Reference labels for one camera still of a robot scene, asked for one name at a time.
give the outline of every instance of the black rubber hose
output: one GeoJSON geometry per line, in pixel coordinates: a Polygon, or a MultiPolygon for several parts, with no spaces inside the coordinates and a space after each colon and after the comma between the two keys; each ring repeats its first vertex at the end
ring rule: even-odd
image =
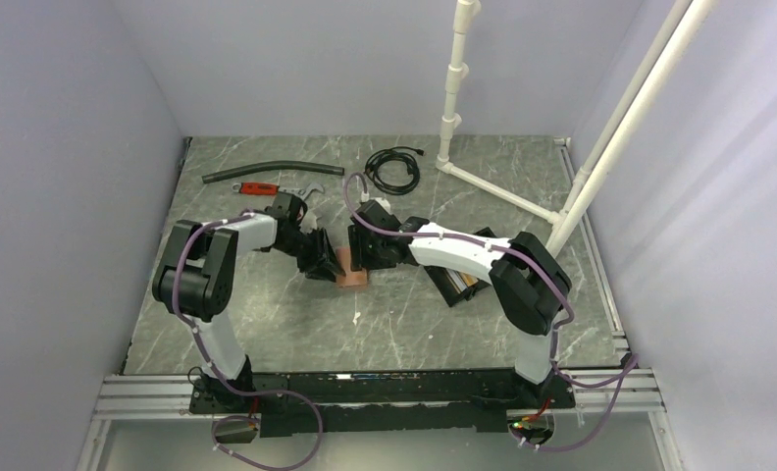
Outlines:
{"type": "Polygon", "coordinates": [[[204,184],[207,184],[220,182],[221,180],[235,179],[258,172],[267,172],[269,170],[302,170],[305,172],[315,172],[317,174],[345,175],[345,169],[343,167],[336,167],[334,165],[299,162],[298,160],[276,160],[222,170],[221,172],[205,175],[201,177],[201,180],[203,180],[204,184]]]}

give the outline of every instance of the coiled black cable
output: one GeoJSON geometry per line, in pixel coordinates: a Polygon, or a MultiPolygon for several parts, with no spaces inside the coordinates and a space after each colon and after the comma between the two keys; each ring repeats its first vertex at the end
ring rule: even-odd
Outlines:
{"type": "Polygon", "coordinates": [[[410,193],[420,182],[420,168],[417,166],[417,160],[414,156],[406,151],[414,152],[417,155],[424,155],[423,149],[415,149],[414,147],[406,147],[405,145],[378,150],[371,154],[371,157],[366,161],[365,171],[363,173],[377,189],[385,194],[402,196],[410,193]],[[386,183],[386,181],[380,177],[380,167],[387,162],[402,162],[406,164],[406,173],[412,176],[411,182],[400,185],[386,183]]]}

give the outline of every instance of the red tool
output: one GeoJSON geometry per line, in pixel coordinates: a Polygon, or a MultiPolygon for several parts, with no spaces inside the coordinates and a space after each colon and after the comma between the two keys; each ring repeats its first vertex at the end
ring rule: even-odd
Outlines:
{"type": "Polygon", "coordinates": [[[235,183],[233,185],[233,191],[235,191],[236,193],[260,194],[263,196],[275,196],[277,192],[290,193],[290,194],[295,194],[296,196],[302,199],[307,199],[307,197],[310,196],[311,192],[319,191],[320,193],[324,193],[325,188],[316,182],[309,183],[304,188],[282,188],[281,186],[278,186],[277,184],[272,184],[272,183],[248,182],[248,183],[235,183]]]}
{"type": "Polygon", "coordinates": [[[233,191],[242,194],[276,196],[276,193],[279,192],[279,186],[272,183],[236,183],[233,185],[233,191]]]}

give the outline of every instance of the vertical white pipe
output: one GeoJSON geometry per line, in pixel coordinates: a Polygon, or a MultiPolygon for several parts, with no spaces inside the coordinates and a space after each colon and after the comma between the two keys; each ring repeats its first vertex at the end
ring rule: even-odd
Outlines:
{"type": "Polygon", "coordinates": [[[464,44],[466,32],[472,23],[472,18],[481,11],[481,2],[478,0],[457,0],[455,5],[455,21],[452,30],[452,56],[449,59],[449,67],[446,71],[446,101],[443,104],[443,116],[440,118],[440,150],[438,151],[438,165],[449,161],[449,144],[455,128],[461,124],[461,117],[455,113],[455,104],[458,100],[458,89],[461,81],[466,77],[469,69],[464,64],[464,44]]]}
{"type": "Polygon", "coordinates": [[[588,206],[594,201],[596,193],[605,182],[608,173],[619,160],[623,150],[628,145],[629,139],[640,126],[643,117],[648,112],[648,109],[651,108],[657,94],[674,71],[677,63],[680,62],[683,53],[690,42],[692,42],[692,39],[715,3],[716,0],[694,0],[689,9],[687,9],[686,15],[681,19],[671,38],[669,38],[666,46],[663,48],[660,57],[654,63],[651,73],[648,74],[648,77],[646,77],[646,80],[640,87],[640,92],[632,100],[628,111],[617,127],[617,131],[608,140],[605,151],[596,162],[593,174],[585,182],[579,196],[571,205],[570,212],[563,217],[558,225],[553,227],[553,232],[550,234],[550,239],[547,242],[547,250],[551,255],[558,255],[562,246],[567,242],[568,237],[576,229],[588,206]]]}
{"type": "Polygon", "coordinates": [[[594,169],[596,161],[599,160],[599,156],[602,155],[602,151],[605,150],[605,146],[607,145],[608,140],[614,136],[614,132],[617,130],[617,127],[620,124],[620,120],[622,120],[622,118],[625,116],[626,111],[628,111],[629,106],[631,106],[632,100],[634,100],[634,98],[637,96],[638,92],[640,91],[640,87],[643,86],[643,81],[646,80],[646,77],[648,77],[648,74],[654,67],[654,62],[660,56],[660,53],[663,52],[663,48],[666,46],[666,42],[668,42],[669,38],[674,33],[674,30],[677,28],[678,23],[683,18],[686,10],[689,8],[689,4],[691,3],[692,0],[675,0],[672,9],[669,11],[669,14],[663,21],[663,25],[657,32],[654,40],[651,42],[651,46],[648,48],[646,56],[643,58],[640,66],[637,67],[637,71],[634,72],[634,76],[631,77],[631,81],[620,98],[620,101],[617,103],[617,107],[614,108],[613,114],[611,114],[608,122],[605,123],[605,127],[602,129],[602,133],[599,135],[599,138],[596,140],[594,147],[591,149],[591,153],[588,155],[588,159],[584,164],[582,164],[582,167],[576,173],[576,177],[571,184],[571,190],[568,193],[568,197],[565,200],[565,205],[561,211],[562,216],[570,211],[574,200],[576,200],[576,197],[582,190],[582,186],[585,184],[585,181],[588,179],[588,176],[594,169]]]}

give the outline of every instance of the black cable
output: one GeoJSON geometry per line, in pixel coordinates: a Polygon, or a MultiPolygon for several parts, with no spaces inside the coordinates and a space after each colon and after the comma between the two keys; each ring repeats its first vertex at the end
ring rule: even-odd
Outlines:
{"type": "Polygon", "coordinates": [[[203,377],[204,370],[200,366],[193,366],[193,367],[189,368],[189,371],[186,372],[186,380],[189,381],[189,383],[192,385],[192,390],[193,391],[198,391],[200,393],[206,393],[206,390],[203,387],[199,388],[195,384],[195,382],[192,381],[192,372],[195,371],[195,370],[198,370],[200,372],[200,376],[203,377]]]}
{"type": "Polygon", "coordinates": [[[366,161],[365,172],[363,173],[377,189],[385,194],[402,196],[410,193],[417,187],[417,183],[420,182],[420,168],[417,166],[417,160],[415,160],[414,156],[409,152],[405,152],[406,150],[410,150],[417,155],[424,155],[423,149],[415,149],[404,145],[378,150],[368,158],[368,161],[366,161]],[[386,183],[386,181],[380,177],[380,167],[387,162],[402,162],[406,164],[406,173],[412,176],[412,181],[401,185],[386,183]]]}

